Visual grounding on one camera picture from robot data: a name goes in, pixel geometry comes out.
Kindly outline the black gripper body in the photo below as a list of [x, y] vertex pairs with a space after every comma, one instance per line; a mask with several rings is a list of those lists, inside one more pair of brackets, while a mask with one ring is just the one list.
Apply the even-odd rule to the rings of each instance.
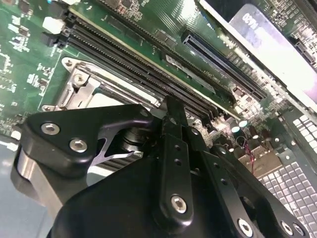
[[52, 238], [183, 238], [195, 211], [192, 175], [179, 160], [164, 172], [157, 159], [134, 162], [72, 197]]

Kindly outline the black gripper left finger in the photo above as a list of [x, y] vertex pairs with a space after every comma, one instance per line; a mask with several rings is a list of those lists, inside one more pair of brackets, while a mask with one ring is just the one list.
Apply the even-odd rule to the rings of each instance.
[[184, 106], [166, 97], [162, 108], [164, 117], [161, 119], [137, 104], [35, 114], [23, 127], [22, 150], [48, 170], [53, 181], [61, 181], [66, 203], [90, 187], [85, 185], [89, 166], [124, 129], [150, 130], [145, 155], [137, 161], [157, 159], [164, 172], [175, 175], [176, 170], [169, 169], [170, 162], [179, 160], [190, 170], [188, 145], [183, 140]]

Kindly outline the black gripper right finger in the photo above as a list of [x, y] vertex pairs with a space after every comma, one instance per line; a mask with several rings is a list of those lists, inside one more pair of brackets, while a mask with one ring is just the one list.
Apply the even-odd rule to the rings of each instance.
[[189, 146], [194, 219], [184, 238], [307, 238], [300, 221], [237, 159], [209, 149], [201, 133], [188, 124], [183, 131]]

